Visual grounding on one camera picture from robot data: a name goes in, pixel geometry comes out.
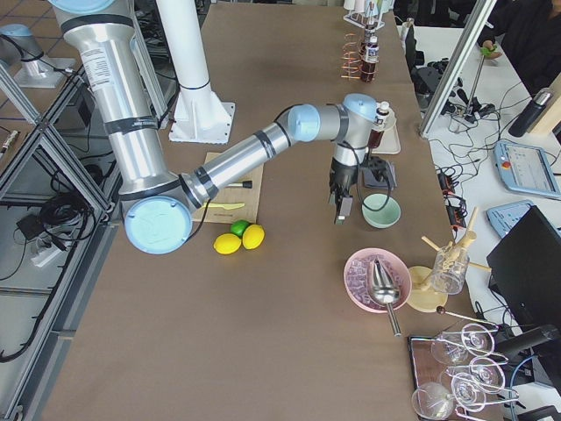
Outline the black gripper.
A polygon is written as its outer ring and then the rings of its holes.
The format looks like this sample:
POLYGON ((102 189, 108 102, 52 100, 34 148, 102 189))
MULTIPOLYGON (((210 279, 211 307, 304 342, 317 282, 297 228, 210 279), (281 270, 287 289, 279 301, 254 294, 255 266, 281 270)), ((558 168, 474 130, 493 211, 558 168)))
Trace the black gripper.
POLYGON ((336 207, 334 223, 342 225, 352 211, 351 189, 357 183, 359 167, 346 165, 333 158, 330 164, 329 204, 336 207))

